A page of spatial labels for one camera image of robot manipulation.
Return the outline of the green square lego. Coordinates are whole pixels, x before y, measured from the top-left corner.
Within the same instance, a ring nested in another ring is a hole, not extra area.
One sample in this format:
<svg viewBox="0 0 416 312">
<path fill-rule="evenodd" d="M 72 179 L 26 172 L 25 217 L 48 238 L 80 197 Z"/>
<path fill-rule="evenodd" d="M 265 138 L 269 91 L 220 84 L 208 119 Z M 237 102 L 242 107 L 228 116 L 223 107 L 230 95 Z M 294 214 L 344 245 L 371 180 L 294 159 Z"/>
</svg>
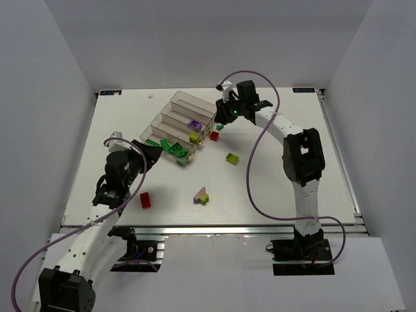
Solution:
<svg viewBox="0 0 416 312">
<path fill-rule="evenodd" d="M 161 144 L 161 147 L 163 148 L 164 151 L 166 151 L 168 153 L 170 153 L 172 151 L 167 139 L 161 140 L 160 144 Z"/>
</svg>

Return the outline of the red square lego brick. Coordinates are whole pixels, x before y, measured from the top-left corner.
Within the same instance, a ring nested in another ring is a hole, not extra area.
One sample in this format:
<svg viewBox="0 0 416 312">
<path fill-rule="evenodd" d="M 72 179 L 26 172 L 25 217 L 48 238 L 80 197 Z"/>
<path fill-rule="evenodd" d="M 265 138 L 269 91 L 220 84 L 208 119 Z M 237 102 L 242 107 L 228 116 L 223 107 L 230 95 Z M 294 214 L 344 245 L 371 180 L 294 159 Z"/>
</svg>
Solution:
<svg viewBox="0 0 416 312">
<path fill-rule="evenodd" d="M 212 131 L 211 133 L 210 133 L 210 137 L 209 137 L 211 140 L 213 140 L 213 141 L 217 141 L 218 139 L 219 139 L 219 133 L 218 132 L 216 132 L 216 131 Z"/>
</svg>

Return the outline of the green square lego upside-down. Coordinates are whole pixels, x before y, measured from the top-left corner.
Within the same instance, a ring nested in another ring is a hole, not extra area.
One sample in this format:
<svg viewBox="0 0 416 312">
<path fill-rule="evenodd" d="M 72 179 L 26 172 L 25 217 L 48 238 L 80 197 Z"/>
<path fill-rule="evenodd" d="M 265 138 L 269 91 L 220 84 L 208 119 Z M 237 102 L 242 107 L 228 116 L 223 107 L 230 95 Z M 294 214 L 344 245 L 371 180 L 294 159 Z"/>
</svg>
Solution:
<svg viewBox="0 0 416 312">
<path fill-rule="evenodd" d="M 182 145 L 178 142 L 170 146 L 170 151 L 172 153 L 176 153 L 178 151 L 181 151 L 183 149 Z"/>
</svg>

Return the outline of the green long lego brick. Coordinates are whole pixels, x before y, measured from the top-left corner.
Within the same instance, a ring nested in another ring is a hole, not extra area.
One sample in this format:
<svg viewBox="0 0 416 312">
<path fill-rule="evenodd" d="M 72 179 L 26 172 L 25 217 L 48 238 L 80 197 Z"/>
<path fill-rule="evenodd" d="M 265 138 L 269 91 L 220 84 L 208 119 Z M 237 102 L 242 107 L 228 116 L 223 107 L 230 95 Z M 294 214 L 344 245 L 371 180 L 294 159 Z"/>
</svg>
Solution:
<svg viewBox="0 0 416 312">
<path fill-rule="evenodd" d="M 180 157 L 180 156 L 181 156 L 181 154 L 182 154 L 182 151 L 181 151 L 181 150 L 178 150 L 178 151 L 171 151 L 171 152 L 170 152 L 170 154 L 171 154 L 171 155 L 174 155 L 175 157 Z"/>
</svg>

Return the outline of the green lego with number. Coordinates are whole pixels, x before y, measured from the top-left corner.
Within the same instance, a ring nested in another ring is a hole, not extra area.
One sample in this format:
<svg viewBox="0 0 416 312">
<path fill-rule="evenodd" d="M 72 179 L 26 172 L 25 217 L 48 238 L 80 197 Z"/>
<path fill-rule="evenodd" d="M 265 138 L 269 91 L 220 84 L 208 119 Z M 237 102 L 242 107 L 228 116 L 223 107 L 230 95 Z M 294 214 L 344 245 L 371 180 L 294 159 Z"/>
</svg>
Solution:
<svg viewBox="0 0 416 312">
<path fill-rule="evenodd" d="M 183 149 L 181 150 L 181 156 L 182 156 L 182 157 L 186 156 L 188 153 L 189 153 L 189 149 L 187 149 L 187 148 L 183 148 Z"/>
</svg>

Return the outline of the green and lime lego stack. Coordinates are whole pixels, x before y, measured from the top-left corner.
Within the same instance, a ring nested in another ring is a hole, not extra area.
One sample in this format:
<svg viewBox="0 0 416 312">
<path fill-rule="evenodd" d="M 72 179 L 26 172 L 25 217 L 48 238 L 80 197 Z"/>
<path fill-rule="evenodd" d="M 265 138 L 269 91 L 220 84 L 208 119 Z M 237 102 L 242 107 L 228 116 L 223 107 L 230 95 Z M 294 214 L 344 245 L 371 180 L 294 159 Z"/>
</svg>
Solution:
<svg viewBox="0 0 416 312">
<path fill-rule="evenodd" d="M 198 144 L 200 142 L 199 136 L 194 133 L 191 133 L 188 139 L 189 142 L 192 144 Z"/>
</svg>

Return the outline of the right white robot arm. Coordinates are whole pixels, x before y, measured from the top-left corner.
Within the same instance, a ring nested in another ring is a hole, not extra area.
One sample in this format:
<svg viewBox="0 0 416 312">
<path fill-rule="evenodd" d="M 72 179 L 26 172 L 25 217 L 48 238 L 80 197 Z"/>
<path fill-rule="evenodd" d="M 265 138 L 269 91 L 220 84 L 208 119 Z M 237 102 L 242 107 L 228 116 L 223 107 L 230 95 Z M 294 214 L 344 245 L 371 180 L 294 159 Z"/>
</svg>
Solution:
<svg viewBox="0 0 416 312">
<path fill-rule="evenodd" d="M 282 145 L 283 171 L 292 183 L 295 200 L 292 254 L 297 259 L 309 257 L 313 248 L 324 241 L 318 216 L 318 187 L 326 163 L 319 132 L 295 125 L 271 102 L 260 100 L 253 81 L 233 84 L 225 80 L 216 89 L 222 98 L 216 101 L 215 122 L 227 125 L 243 117 Z"/>
</svg>

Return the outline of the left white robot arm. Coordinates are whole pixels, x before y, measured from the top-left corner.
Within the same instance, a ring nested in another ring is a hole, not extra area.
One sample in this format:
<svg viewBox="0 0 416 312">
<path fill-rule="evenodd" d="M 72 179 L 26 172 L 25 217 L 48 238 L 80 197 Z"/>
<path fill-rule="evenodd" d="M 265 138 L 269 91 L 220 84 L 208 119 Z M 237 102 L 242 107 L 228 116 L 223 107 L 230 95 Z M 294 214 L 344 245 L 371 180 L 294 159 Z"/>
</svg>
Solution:
<svg viewBox="0 0 416 312">
<path fill-rule="evenodd" d="M 159 160 L 163 148 L 134 140 L 108 139 L 104 174 L 98 179 L 92 207 L 74 242 L 38 278 L 41 311 L 91 311 L 107 273 L 136 261 L 144 253 L 133 228 L 119 226 L 131 185 Z"/>
</svg>

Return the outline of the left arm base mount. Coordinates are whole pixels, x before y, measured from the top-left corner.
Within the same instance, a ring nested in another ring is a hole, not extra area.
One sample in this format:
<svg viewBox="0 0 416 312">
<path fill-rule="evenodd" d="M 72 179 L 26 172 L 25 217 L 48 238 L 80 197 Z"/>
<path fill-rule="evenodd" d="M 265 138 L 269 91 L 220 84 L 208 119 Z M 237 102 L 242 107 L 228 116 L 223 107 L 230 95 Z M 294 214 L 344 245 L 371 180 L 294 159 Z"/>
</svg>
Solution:
<svg viewBox="0 0 416 312">
<path fill-rule="evenodd" d="M 157 240 L 138 239 L 134 229 L 125 226 L 114 226 L 108 236 L 121 238 L 125 245 L 125 253 L 112 267 L 112 272 L 157 272 L 160 269 Z"/>
</svg>

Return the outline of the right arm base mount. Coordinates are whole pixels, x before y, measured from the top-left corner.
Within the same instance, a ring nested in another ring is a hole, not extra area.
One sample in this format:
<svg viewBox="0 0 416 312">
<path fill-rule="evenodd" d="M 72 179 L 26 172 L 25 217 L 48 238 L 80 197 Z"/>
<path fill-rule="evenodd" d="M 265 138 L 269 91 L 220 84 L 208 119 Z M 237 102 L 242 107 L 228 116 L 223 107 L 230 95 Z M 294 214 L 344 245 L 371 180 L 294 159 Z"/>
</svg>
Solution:
<svg viewBox="0 0 416 312">
<path fill-rule="evenodd" d="M 327 239 L 323 243 L 302 251 L 294 240 L 272 240 L 265 251 L 272 255 L 275 276 L 332 276 L 333 264 L 323 266 L 332 260 L 332 251 Z"/>
</svg>

